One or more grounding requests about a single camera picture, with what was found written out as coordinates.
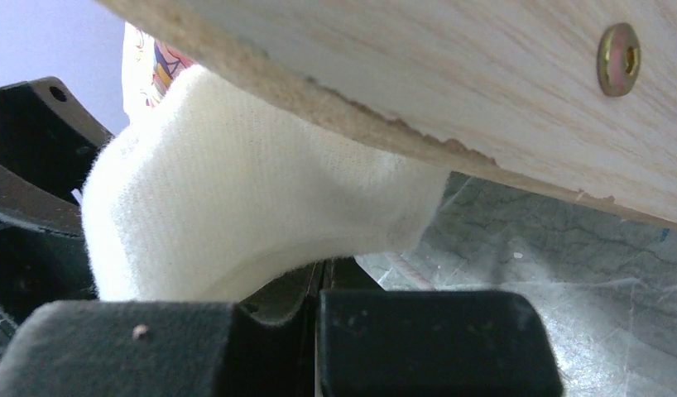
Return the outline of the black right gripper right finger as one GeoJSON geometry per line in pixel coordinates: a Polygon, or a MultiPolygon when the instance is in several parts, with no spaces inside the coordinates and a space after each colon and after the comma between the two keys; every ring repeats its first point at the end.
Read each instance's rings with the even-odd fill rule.
{"type": "Polygon", "coordinates": [[[392,291],[353,260],[315,267],[318,396],[561,396],[542,319],[523,295],[392,291]]]}

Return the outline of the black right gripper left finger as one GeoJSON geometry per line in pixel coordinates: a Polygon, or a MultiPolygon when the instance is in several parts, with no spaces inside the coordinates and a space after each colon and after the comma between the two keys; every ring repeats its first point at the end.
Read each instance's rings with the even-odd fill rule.
{"type": "Polygon", "coordinates": [[[56,301],[17,330],[0,396],[313,396],[324,268],[239,303],[56,301]]]}

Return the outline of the wooden pet bed frame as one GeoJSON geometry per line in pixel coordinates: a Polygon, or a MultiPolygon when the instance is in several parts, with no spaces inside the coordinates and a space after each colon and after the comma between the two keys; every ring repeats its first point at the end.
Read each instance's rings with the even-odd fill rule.
{"type": "Polygon", "coordinates": [[[677,1],[109,1],[376,148],[677,229],[677,1]]]}

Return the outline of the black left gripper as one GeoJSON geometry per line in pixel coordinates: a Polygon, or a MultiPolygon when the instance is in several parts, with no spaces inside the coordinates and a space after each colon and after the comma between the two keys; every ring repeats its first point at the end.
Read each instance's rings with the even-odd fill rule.
{"type": "Polygon", "coordinates": [[[0,359],[35,309],[95,297],[80,203],[112,137],[54,76],[0,87],[0,359]]]}

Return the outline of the pink unicorn print mattress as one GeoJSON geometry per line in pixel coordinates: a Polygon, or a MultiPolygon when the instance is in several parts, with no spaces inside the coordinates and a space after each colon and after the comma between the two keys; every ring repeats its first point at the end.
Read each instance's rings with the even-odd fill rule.
{"type": "Polygon", "coordinates": [[[81,204],[103,301],[239,301],[303,265],[409,251],[449,177],[276,108],[130,23],[122,92],[129,126],[81,204]]]}

